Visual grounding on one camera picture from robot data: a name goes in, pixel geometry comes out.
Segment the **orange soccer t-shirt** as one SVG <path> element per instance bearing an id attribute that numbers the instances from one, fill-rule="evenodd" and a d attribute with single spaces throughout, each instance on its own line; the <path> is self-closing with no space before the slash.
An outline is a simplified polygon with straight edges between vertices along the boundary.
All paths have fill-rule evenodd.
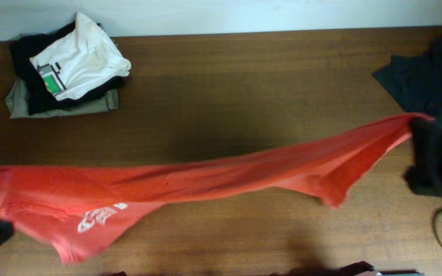
<path id="1" fill-rule="evenodd" d="M 272 187 L 341 206 L 351 187 L 411 137 L 415 113 L 338 136 L 244 156 L 161 166 L 0 166 L 0 219 L 73 264 L 100 254 L 131 226 L 177 202 Z"/>

